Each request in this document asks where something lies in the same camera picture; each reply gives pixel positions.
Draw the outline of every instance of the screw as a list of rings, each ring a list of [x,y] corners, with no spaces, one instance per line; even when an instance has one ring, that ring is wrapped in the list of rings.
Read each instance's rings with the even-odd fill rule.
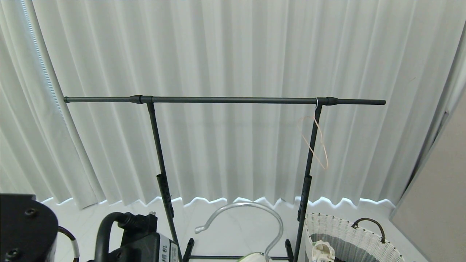
[[[6,261],[16,260],[21,256],[21,252],[19,249],[14,248],[8,251],[5,255]]]
[[[37,210],[35,210],[34,208],[30,208],[28,210],[26,210],[24,212],[24,214],[27,216],[27,217],[30,217],[30,218],[33,218],[37,215]]]

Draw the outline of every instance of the brown handle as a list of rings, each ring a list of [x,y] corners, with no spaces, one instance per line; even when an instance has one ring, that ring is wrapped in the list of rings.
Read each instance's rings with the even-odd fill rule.
[[[367,220],[367,221],[371,221],[371,222],[374,222],[380,229],[380,232],[382,233],[382,244],[385,244],[385,232],[384,232],[384,229],[382,228],[382,226],[380,225],[379,222],[373,220],[372,218],[360,218],[358,220],[356,220],[356,222],[354,222],[354,224],[351,226],[352,228],[358,228],[359,226],[357,225],[359,222],[361,221],[364,221],[364,220]]]

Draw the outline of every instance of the black cable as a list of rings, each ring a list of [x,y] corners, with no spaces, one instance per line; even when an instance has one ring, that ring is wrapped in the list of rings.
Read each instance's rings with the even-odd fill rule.
[[[64,234],[71,240],[71,243],[73,244],[73,252],[75,255],[73,262],[79,262],[79,249],[78,249],[78,244],[76,242],[75,236],[70,231],[68,231],[68,229],[64,227],[60,227],[60,226],[58,227],[58,232]]]
[[[124,222],[125,220],[126,215],[121,212],[110,213],[102,220],[97,232],[95,262],[108,262],[110,231],[113,222]]]

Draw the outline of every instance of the silver curved hook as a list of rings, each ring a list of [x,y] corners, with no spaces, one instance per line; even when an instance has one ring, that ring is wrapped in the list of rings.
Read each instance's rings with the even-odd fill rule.
[[[196,234],[199,234],[201,233],[202,231],[204,230],[207,230],[210,226],[210,224],[212,223],[212,221],[221,213],[221,212],[224,212],[228,209],[231,209],[231,208],[235,208],[235,207],[255,207],[255,208],[260,208],[262,210],[265,210],[267,212],[269,212],[270,214],[272,214],[278,221],[279,223],[279,231],[278,231],[278,235],[275,237],[275,239],[267,246],[267,248],[265,249],[265,252],[264,252],[264,256],[265,256],[265,259],[267,262],[269,262],[269,259],[270,257],[268,256],[268,253],[270,252],[270,250],[272,250],[272,248],[278,243],[278,241],[280,241],[280,238],[281,236],[283,235],[283,221],[281,220],[281,217],[280,215],[278,215],[277,212],[275,212],[273,209],[263,205],[263,204],[259,204],[259,203],[256,203],[256,202],[238,202],[238,203],[233,203],[233,204],[229,204],[229,205],[226,205],[226,206],[223,206],[219,209],[217,209],[210,217],[209,219],[207,220],[206,224],[203,225],[203,226],[200,226],[200,227],[197,227],[194,229],[194,233]]]

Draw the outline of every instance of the black garment rack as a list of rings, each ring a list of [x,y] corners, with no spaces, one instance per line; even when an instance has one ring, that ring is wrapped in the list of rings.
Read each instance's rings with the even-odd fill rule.
[[[317,136],[317,123],[319,123],[322,106],[330,106],[336,104],[372,104],[384,105],[385,100],[369,100],[369,99],[338,99],[335,97],[315,97],[315,98],[297,98],[297,97],[153,97],[135,95],[130,97],[64,97],[66,103],[78,102],[130,102],[130,103],[145,103],[149,110],[151,118],[152,132],[154,134],[155,147],[157,150],[158,163],[160,165],[160,174],[157,175],[157,182],[162,194],[162,201],[164,203],[165,214],[167,216],[168,225],[170,227],[171,236],[178,246],[178,237],[176,234],[175,224],[173,223],[174,211],[171,205],[170,190],[168,187],[168,180],[166,176],[164,156],[162,154],[162,146],[160,144],[160,137],[158,134],[157,120],[155,117],[154,103],[266,103],[266,104],[315,104],[315,122],[312,126],[311,140],[309,147],[314,150],[315,138]],[[290,240],[285,241],[285,250],[287,256],[273,256],[273,260],[288,260],[289,262],[297,262],[299,255],[299,248],[301,245],[302,231],[304,228],[304,219],[306,215],[306,208],[308,206],[309,191],[311,186],[312,177],[310,176],[311,164],[313,153],[309,150],[306,169],[304,171],[304,182],[302,185],[301,202],[298,210],[298,233],[296,236],[295,252],[291,249]],[[181,250],[178,249],[178,261],[188,262],[190,259],[240,259],[243,256],[233,255],[192,255],[192,248],[194,247],[194,239],[188,241],[185,250],[185,255],[181,256]]]

